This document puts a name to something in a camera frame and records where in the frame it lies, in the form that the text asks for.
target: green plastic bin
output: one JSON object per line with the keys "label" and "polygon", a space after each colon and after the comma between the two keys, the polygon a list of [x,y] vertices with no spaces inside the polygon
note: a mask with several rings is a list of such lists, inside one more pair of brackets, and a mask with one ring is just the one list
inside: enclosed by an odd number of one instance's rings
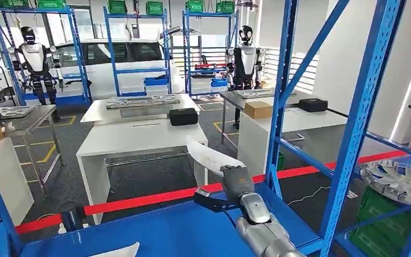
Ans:
{"label": "green plastic bin", "polygon": [[219,1],[217,2],[217,13],[234,13],[234,2],[233,1]]}
{"label": "green plastic bin", "polygon": [[0,0],[0,8],[29,7],[28,0]]}
{"label": "green plastic bin", "polygon": [[190,12],[204,12],[204,0],[188,1],[185,3],[185,9]]}
{"label": "green plastic bin", "polygon": [[[399,208],[399,203],[367,187],[357,212],[356,223]],[[411,211],[407,211],[355,229],[351,232],[349,239],[368,256],[386,256],[393,254],[393,250],[399,253],[392,256],[399,256],[410,232]]]}
{"label": "green plastic bin", "polygon": [[67,3],[65,0],[39,0],[40,8],[65,8]]}
{"label": "green plastic bin", "polygon": [[163,3],[154,1],[146,2],[146,14],[163,15]]}
{"label": "green plastic bin", "polygon": [[127,14],[125,0],[108,0],[108,9],[111,14]]}

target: metal tray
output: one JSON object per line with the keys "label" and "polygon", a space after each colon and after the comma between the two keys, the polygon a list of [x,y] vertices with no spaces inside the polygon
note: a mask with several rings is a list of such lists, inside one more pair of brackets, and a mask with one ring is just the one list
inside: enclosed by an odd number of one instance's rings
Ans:
{"label": "metal tray", "polygon": [[144,107],[162,104],[180,103],[175,95],[153,95],[136,97],[112,97],[106,103],[107,109]]}

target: white humanoid robot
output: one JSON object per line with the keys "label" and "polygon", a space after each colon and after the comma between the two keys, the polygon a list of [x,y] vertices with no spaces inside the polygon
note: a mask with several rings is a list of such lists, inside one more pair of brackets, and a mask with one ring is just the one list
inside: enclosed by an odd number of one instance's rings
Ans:
{"label": "white humanoid robot", "polygon": [[[235,48],[226,50],[226,66],[228,68],[228,80],[231,82],[230,90],[258,89],[260,84],[259,72],[262,71],[262,63],[259,61],[260,48],[251,45],[253,29],[244,25],[239,29],[240,44]],[[240,110],[235,109],[234,126],[239,129]]]}
{"label": "white humanoid robot", "polygon": [[[35,34],[31,27],[21,28],[21,34],[24,39],[24,43],[17,49],[13,47],[8,48],[8,52],[12,60],[13,68],[19,77],[19,80],[22,82],[22,89],[25,91],[27,88],[31,88],[40,103],[42,105],[46,105],[45,94],[41,83],[43,80],[50,103],[56,104],[56,81],[49,73],[49,66],[47,62],[47,55],[52,54],[59,80],[59,87],[63,88],[63,76],[60,70],[59,55],[56,54],[56,47],[51,47],[48,49],[40,43],[35,43]],[[28,85],[26,85],[22,79],[21,75],[24,72],[24,69],[18,61],[17,54],[22,54],[24,56],[25,68],[30,73]],[[55,122],[60,120],[57,115],[57,111],[55,111],[52,116]]]}

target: black box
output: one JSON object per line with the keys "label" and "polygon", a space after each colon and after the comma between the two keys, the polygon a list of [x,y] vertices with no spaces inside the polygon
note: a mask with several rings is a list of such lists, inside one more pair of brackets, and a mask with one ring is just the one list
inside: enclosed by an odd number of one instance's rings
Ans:
{"label": "black box", "polygon": [[192,125],[197,123],[197,112],[194,108],[170,110],[169,119],[173,126]]}
{"label": "black box", "polygon": [[298,107],[307,112],[327,111],[329,106],[328,101],[318,98],[301,99]]}

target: car window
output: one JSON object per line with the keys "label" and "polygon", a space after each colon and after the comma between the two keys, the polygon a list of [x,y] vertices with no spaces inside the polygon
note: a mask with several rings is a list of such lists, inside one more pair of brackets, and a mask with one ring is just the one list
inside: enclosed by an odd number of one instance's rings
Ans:
{"label": "car window", "polygon": [[[116,63],[131,62],[126,43],[113,43]],[[111,63],[111,53],[108,44],[89,44],[87,46],[87,64]]]}
{"label": "car window", "polygon": [[160,61],[163,59],[158,43],[131,43],[130,47],[137,62]]}
{"label": "car window", "polygon": [[57,53],[59,54],[61,67],[78,66],[78,57],[74,46],[60,47],[57,49]]}

